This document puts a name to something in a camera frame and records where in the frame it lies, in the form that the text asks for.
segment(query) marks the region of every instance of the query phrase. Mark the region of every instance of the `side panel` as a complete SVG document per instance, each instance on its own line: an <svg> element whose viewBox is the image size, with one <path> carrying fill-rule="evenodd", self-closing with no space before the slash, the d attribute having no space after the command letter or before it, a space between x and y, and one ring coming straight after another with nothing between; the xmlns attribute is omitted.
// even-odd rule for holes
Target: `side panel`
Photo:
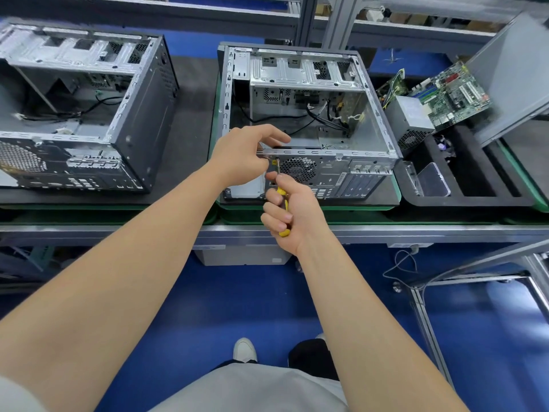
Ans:
<svg viewBox="0 0 549 412"><path fill-rule="evenodd" d="M143 66L143 72L128 103L129 111L121 118L120 132L114 145L132 167L146 190L154 185L179 94L171 59L163 39Z"/></svg>

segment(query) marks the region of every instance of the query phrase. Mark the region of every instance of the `white cable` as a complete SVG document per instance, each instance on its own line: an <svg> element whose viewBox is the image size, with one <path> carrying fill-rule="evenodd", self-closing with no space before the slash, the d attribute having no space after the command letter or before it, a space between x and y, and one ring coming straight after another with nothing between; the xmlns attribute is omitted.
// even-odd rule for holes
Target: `white cable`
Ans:
<svg viewBox="0 0 549 412"><path fill-rule="evenodd" d="M386 279L393 279L393 280L396 280L397 282L403 284L404 286L406 286L407 288L409 289L413 289L412 286L410 286L409 284L407 284L406 282L404 282L402 279L399 279L398 277L395 277L395 276L388 276L387 273L389 273L391 270L394 270L394 269L398 269L398 270L402 270L403 272L408 272L408 273L415 273L415 274L418 274L418 271L417 271L417 262L415 261L415 258L413 256L413 254L416 254L417 251L415 253L413 253L414 250L412 251L406 251L406 250L399 250L396 252L395 254L395 265L390 268L390 269L387 269L385 270L381 275L386 278ZM400 259L400 261L396 261L398 255L400 254L400 252L403 252L403 253L406 253L406 256L404 256L403 258ZM413 265L414 265L414 270L408 270L408 269L403 269L400 267L400 265L402 264L402 262L404 262L404 260L406 260L407 258L411 258L412 261L413 261Z"/></svg>
<svg viewBox="0 0 549 412"><path fill-rule="evenodd" d="M42 268L42 266L40 266L38 263L36 263L31 256L29 256L28 254L26 254L23 250L21 250L19 247L10 247L14 252L16 252L17 254L20 254L21 256L23 256L26 260L28 260L30 263L32 263L34 265L35 268L37 268L38 270L40 270L41 272L44 271L44 269Z"/></svg>

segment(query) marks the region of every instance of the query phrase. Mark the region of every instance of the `fan grille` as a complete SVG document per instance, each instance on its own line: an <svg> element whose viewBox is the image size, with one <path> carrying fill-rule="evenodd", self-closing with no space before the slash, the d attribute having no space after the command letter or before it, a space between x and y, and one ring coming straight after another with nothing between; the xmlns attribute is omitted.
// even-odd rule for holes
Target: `fan grille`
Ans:
<svg viewBox="0 0 549 412"><path fill-rule="evenodd" d="M316 162L309 158L289 158L280 164L280 172L297 182L309 182L316 176Z"/></svg>
<svg viewBox="0 0 549 412"><path fill-rule="evenodd" d="M414 148L421 144L429 135L428 132L419 130L409 130L399 139L399 147L403 150Z"/></svg>
<svg viewBox="0 0 549 412"><path fill-rule="evenodd" d="M263 98L266 102L279 102L280 97L275 94L276 91L274 89L265 88Z"/></svg>
<svg viewBox="0 0 549 412"><path fill-rule="evenodd" d="M16 144L0 142L0 165L7 171L44 172L45 161L33 152Z"/></svg>

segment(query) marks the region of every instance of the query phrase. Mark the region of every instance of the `white sneaker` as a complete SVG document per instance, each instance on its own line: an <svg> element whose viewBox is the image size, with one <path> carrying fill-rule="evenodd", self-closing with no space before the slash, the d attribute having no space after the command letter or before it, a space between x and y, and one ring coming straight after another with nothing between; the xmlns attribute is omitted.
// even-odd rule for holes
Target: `white sneaker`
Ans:
<svg viewBox="0 0 549 412"><path fill-rule="evenodd" d="M233 359L243 361L244 363L250 360L257 361L257 353L249 339L241 338L234 344Z"/></svg>

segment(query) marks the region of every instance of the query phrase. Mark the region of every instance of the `person's right hand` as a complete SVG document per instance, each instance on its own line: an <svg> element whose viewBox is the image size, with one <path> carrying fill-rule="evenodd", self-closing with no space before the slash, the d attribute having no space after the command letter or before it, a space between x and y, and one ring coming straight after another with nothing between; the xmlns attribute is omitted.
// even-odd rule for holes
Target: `person's right hand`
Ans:
<svg viewBox="0 0 549 412"><path fill-rule="evenodd" d="M311 188L296 182L289 175L269 172L266 178L270 181L276 180L278 186L289 195L288 211L278 206L284 198L276 189L271 188L266 193L268 202L263 205L264 214L261 215L261 221L271 230L280 247L299 257L307 245L314 245L314 239L324 232L329 232L319 201ZM291 226L290 235L278 235L287 225Z"/></svg>

